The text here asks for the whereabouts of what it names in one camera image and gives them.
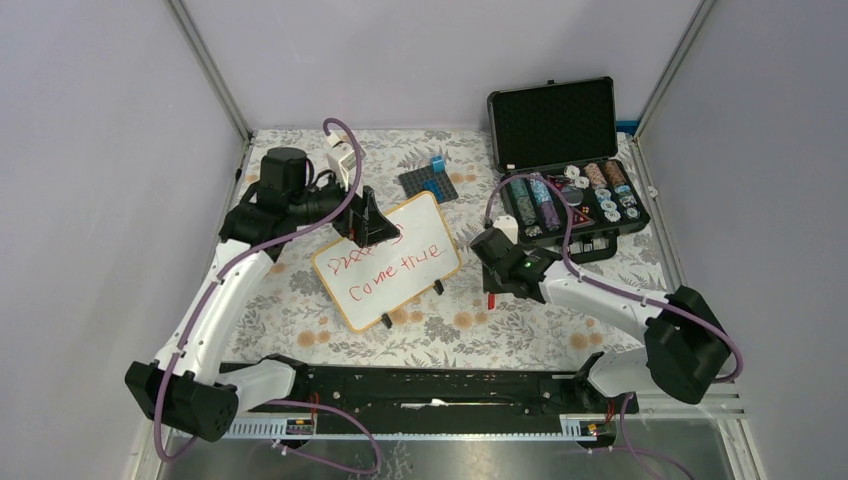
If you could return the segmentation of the yellow framed whiteboard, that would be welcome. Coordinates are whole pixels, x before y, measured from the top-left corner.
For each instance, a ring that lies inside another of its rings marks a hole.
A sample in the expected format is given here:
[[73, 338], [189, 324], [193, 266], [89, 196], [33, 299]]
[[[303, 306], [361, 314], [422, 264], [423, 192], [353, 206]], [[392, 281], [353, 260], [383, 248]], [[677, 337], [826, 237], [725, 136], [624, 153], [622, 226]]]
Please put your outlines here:
[[435, 196], [422, 192], [387, 218], [400, 236], [371, 247], [341, 239], [319, 249], [312, 265], [348, 327], [362, 332], [462, 266]]

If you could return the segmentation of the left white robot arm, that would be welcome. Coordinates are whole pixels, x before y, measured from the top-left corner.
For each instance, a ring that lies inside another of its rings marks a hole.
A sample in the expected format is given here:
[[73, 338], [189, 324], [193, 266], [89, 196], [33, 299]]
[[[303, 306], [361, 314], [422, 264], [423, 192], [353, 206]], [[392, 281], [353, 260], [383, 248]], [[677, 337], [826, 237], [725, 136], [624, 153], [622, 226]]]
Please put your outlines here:
[[205, 286], [153, 360], [126, 371], [124, 383], [149, 420], [214, 442], [244, 411], [271, 400], [288, 411], [307, 404], [311, 387], [291, 361], [263, 359], [229, 373], [220, 367], [247, 301], [284, 246], [326, 224], [358, 247], [400, 235], [356, 177], [317, 172], [297, 148], [268, 150], [258, 180], [225, 217]]

